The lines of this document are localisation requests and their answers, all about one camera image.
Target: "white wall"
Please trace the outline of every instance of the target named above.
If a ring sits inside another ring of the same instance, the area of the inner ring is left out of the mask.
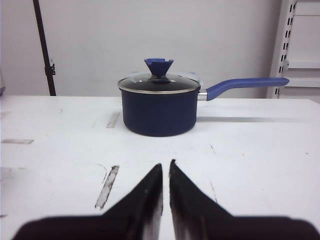
[[[32,1],[1,0],[6,94],[47,95]],[[119,96],[117,81],[147,71],[143,59],[174,59],[209,87],[229,78],[269,76],[279,0],[40,0],[56,92]],[[263,98],[265,88],[231,98]]]

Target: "metal rack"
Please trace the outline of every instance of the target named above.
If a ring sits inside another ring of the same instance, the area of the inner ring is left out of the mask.
[[[288,78],[290,83],[283,91],[270,87],[268,98],[286,97],[281,93],[290,91],[304,97],[299,92],[305,92],[306,88],[313,95],[320,94],[319,28],[319,1],[282,1],[270,76]]]

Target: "white table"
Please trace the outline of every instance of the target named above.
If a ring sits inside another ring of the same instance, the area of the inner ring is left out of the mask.
[[[174,239],[169,164],[177,165],[233,215],[285,215],[320,231],[320,105],[303,99],[198,102],[187,133],[147,137],[129,131],[119,97],[3,96],[1,239],[27,221],[100,215],[157,163],[163,167],[159,239]],[[104,208],[95,208],[111,166],[119,172]]]

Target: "tape mark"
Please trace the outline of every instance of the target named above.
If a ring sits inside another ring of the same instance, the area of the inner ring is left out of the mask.
[[[118,111],[115,111],[114,113],[112,113],[112,116],[110,117],[108,125],[106,126],[107,129],[111,129],[115,127],[118,121],[119,115],[120,115],[120,112]]]
[[[1,112],[0,113],[0,119],[3,119],[4,117],[9,115],[10,113],[12,113],[12,111],[3,111],[3,112]]]
[[[109,172],[109,175],[104,182],[104,185],[102,187],[100,195],[99,195],[98,199],[96,200],[96,203],[94,205],[95,208],[99,207],[100,210],[104,208],[104,206],[108,200],[109,194],[111,192],[112,186],[116,180],[116,176],[118,174],[119,167],[120,166],[113,166],[111,168],[111,171]]]
[[[2,144],[31,144],[34,140],[33,139],[3,139],[1,141]]]

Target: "pot body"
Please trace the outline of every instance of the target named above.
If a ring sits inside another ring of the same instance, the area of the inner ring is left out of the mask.
[[[176,94],[145,94],[121,89],[123,122],[131,131],[152,137],[178,135],[197,119],[199,89]]]

